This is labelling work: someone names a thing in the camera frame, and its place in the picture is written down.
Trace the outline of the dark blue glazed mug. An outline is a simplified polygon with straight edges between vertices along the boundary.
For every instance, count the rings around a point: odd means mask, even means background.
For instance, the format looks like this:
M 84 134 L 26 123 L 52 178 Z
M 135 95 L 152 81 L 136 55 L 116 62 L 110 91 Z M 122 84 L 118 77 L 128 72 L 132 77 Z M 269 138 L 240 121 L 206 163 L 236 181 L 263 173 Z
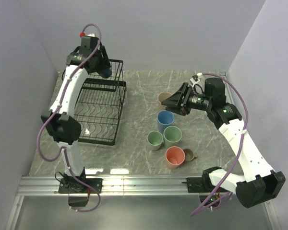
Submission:
M 107 79 L 110 78 L 112 75 L 111 68 L 104 69 L 98 73 L 102 78 Z

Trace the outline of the olive ceramic mug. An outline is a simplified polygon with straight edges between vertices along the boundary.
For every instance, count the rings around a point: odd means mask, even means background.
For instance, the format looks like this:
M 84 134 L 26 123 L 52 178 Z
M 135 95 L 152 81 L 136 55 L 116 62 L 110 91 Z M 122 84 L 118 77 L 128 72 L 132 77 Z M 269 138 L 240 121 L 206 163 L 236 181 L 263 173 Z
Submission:
M 183 149 L 183 152 L 185 154 L 185 161 L 193 161 L 198 158 L 198 156 L 193 152 L 192 149 L 185 148 Z

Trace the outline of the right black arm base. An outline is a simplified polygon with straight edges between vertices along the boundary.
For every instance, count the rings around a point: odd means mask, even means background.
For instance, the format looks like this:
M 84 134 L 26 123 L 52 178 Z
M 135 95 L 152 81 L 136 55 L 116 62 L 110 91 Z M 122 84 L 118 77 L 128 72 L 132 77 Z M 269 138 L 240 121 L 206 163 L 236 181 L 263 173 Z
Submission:
M 201 177 L 187 177 L 185 184 L 188 193 L 208 193 L 210 190 L 204 186 Z

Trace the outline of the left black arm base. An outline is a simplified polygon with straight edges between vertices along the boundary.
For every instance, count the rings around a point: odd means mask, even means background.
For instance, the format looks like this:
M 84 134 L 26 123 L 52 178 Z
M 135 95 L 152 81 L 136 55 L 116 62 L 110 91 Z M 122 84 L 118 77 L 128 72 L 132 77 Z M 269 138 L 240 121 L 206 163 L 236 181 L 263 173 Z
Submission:
M 84 180 L 84 183 L 94 188 L 98 193 L 101 192 L 103 179 L 101 178 L 88 178 Z M 69 181 L 61 179 L 59 185 L 59 194 L 84 194 L 87 193 L 89 188 L 82 183 L 77 182 L 73 178 Z

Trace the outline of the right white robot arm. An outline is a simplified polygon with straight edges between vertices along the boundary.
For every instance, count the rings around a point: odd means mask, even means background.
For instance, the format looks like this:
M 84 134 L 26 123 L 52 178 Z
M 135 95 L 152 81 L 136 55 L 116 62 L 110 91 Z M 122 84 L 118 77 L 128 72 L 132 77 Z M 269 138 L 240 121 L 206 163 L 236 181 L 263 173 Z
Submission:
M 202 188 L 210 194 L 192 214 L 214 205 L 215 202 L 209 200 L 219 188 L 227 191 L 227 197 L 235 194 L 245 208 L 276 198 L 286 178 L 282 172 L 276 172 L 259 152 L 247 131 L 248 117 L 242 117 L 236 106 L 227 102 L 225 85 L 232 84 L 221 76 L 205 73 L 204 91 L 198 93 L 195 88 L 200 75 L 192 76 L 190 83 L 183 83 L 161 104 L 166 110 L 183 116 L 192 109 L 205 111 L 232 148 L 236 156 L 233 165 L 239 163 L 243 175 L 233 174 L 234 166 L 228 171 L 218 166 L 204 170 Z

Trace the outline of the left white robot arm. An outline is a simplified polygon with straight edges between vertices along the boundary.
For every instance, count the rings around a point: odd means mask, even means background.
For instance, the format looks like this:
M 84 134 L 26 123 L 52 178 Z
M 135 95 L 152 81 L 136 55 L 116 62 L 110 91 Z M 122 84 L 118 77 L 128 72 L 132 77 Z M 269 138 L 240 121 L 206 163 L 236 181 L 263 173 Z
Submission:
M 42 128 L 47 130 L 59 147 L 53 160 L 63 157 L 65 169 L 60 184 L 75 193 L 87 188 L 87 180 L 78 145 L 81 125 L 75 120 L 74 111 L 81 87 L 92 73 L 109 78 L 112 74 L 110 61 L 100 38 L 81 33 L 80 46 L 67 57 L 65 77 L 57 98 L 50 109 L 41 115 Z

